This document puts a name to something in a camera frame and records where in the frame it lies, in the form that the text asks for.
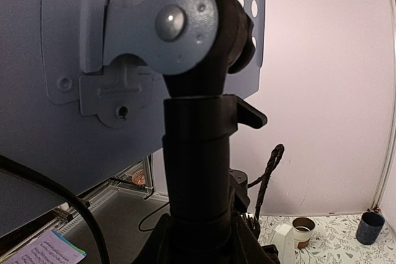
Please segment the light blue music stand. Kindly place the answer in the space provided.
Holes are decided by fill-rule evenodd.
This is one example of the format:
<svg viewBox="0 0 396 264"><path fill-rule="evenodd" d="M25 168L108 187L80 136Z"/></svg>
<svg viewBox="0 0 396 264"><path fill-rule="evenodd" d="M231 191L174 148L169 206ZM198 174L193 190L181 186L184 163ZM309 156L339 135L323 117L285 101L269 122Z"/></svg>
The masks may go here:
<svg viewBox="0 0 396 264"><path fill-rule="evenodd" d="M230 137L266 116L265 0L1 0L1 235L162 150L170 213L136 263L269 263Z"/></svg>

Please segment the blue sheet music page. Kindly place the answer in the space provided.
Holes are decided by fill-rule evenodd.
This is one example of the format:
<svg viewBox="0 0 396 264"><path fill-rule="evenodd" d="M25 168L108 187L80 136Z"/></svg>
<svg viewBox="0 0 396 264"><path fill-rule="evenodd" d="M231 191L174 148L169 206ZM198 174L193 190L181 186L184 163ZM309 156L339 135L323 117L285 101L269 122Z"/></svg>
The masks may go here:
<svg viewBox="0 0 396 264"><path fill-rule="evenodd" d="M80 263L87 253L55 231L46 231L2 263L65 264Z"/></svg>

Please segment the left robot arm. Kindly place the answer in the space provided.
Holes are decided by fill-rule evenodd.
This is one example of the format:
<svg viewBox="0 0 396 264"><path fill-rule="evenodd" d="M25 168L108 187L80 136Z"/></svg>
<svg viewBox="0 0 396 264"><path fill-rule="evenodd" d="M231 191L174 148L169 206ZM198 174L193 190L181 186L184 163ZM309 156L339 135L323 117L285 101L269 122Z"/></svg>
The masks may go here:
<svg viewBox="0 0 396 264"><path fill-rule="evenodd" d="M235 210L241 215L243 221L247 224L248 228L256 239L258 239L260 235L259 216L264 203L264 197L269 180L271 174L275 171L276 167L280 163L284 151L284 145L278 144L271 152L271 156L267 162L264 173L250 183L248 183L248 176L245 172L237 169L230 170L230 182L235 189ZM260 185L260 187L256 204L254 206L254 214L253 216L250 216L248 215L248 207L251 200L248 197L248 189L256 185Z"/></svg>

